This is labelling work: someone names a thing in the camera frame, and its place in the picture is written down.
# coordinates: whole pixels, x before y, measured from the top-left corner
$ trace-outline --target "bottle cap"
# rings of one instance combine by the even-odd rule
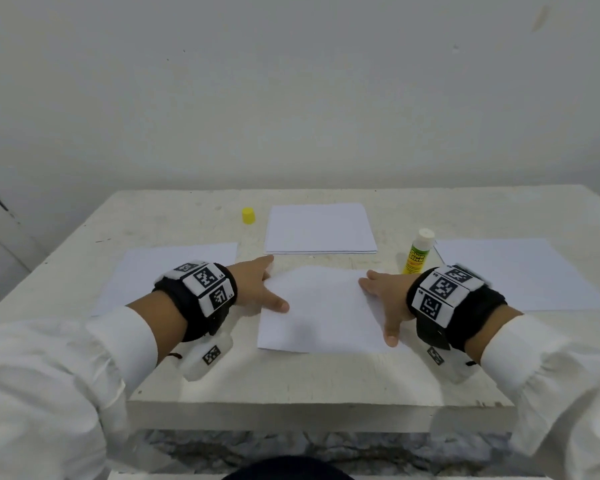
[[[421,251],[430,250],[436,243],[436,234],[431,229],[420,229],[413,245]]]
[[[242,222],[245,224],[253,224],[256,222],[256,214],[251,207],[242,209]]]

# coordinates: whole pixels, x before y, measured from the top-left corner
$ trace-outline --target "white paper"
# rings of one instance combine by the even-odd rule
[[[258,329],[261,349],[313,353],[389,353],[384,343],[384,312],[358,279],[365,271],[304,266],[273,276],[266,286],[286,299],[286,314],[263,309]]]
[[[91,316],[103,315],[144,296],[151,292],[158,276],[190,260],[202,259],[230,266],[235,264],[237,253],[237,242],[130,249],[102,289]]]
[[[376,253],[360,203],[275,205],[269,213],[265,254]]]
[[[492,282],[524,312],[599,310],[600,293],[546,239],[439,240],[445,264],[460,263]]]

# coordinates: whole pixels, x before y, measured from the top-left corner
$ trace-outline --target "table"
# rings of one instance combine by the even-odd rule
[[[124,252],[137,246],[237,241],[262,254],[276,204],[362,202],[373,255],[277,256],[273,273],[305,264],[397,273],[420,227],[439,238],[547,237],[600,289],[600,197],[579,185],[464,189],[121,191],[0,303],[0,322],[88,315]],[[243,207],[256,223],[244,225]],[[439,265],[432,252],[428,266]],[[161,364],[129,401],[138,428],[305,431],[510,431],[511,403],[482,371],[460,385],[413,353],[309,355],[256,348],[258,316],[226,322],[234,347],[195,383]],[[600,347],[600,311],[540,319]]]

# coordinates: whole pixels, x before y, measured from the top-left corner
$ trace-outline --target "floor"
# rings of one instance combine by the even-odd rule
[[[253,461],[309,455],[353,475],[541,476],[507,446],[508,435],[428,433],[261,433],[146,430],[152,446],[175,460],[165,473],[229,473]]]

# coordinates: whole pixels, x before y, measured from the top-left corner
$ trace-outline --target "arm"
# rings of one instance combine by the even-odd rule
[[[272,261],[229,266],[238,305],[288,310],[264,288]],[[0,325],[0,478],[98,478],[128,437],[127,397],[186,327],[160,291],[88,321]]]
[[[396,346],[400,322],[413,318],[404,297],[417,275],[367,275],[360,286],[382,300],[385,341]],[[464,348],[515,404],[515,450],[555,480],[600,479],[600,350],[506,305]]]

